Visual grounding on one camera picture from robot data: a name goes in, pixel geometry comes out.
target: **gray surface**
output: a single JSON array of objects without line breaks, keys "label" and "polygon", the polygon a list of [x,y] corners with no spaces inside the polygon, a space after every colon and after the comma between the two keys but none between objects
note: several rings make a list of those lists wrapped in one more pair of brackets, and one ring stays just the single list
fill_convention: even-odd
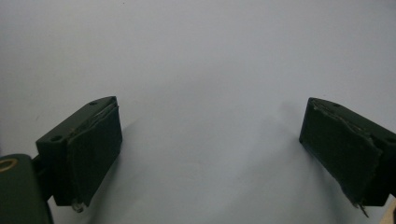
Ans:
[{"label": "gray surface", "polygon": [[0,148],[117,95],[120,159],[62,223],[377,223],[298,143],[306,100],[396,131],[396,2],[2,1]]}]

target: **circular metal insert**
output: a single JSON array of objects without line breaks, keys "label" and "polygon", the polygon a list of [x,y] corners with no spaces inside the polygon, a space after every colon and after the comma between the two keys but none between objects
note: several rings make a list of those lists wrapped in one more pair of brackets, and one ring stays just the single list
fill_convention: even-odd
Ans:
[{"label": "circular metal insert", "polygon": [[0,173],[7,171],[14,167],[18,163],[17,159],[5,159],[0,160]]}]

